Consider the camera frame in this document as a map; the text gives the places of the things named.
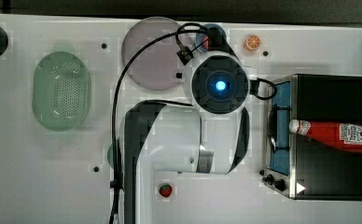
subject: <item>blue light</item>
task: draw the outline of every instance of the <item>blue light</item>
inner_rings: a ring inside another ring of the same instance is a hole
[[[225,90],[225,88],[227,87],[227,84],[223,81],[218,81],[216,83],[216,89],[219,90],[219,91],[223,91]]]

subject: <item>dark floor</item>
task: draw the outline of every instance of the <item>dark floor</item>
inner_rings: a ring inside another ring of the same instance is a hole
[[[0,13],[362,27],[362,0],[0,0]]]

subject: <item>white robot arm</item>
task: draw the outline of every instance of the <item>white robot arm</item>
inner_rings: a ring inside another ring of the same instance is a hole
[[[119,136],[125,224],[155,223],[155,172],[225,175],[244,158],[249,72],[228,53],[208,52],[192,59],[183,73],[191,107],[142,102],[127,113]]]

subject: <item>bottle cap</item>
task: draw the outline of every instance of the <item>bottle cap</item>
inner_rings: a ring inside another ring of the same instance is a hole
[[[255,51],[260,47],[260,38],[257,35],[249,35],[245,42],[244,48],[248,51]]]
[[[297,119],[292,119],[289,121],[289,131],[296,133],[298,131],[299,121]]]

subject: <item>cable connector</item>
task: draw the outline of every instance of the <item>cable connector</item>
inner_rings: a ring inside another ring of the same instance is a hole
[[[122,181],[116,179],[109,182],[109,188],[111,189],[122,189]]]
[[[178,58],[186,65],[191,59],[193,59],[192,50],[188,46],[184,46],[181,41],[176,41],[180,50],[177,52]]]

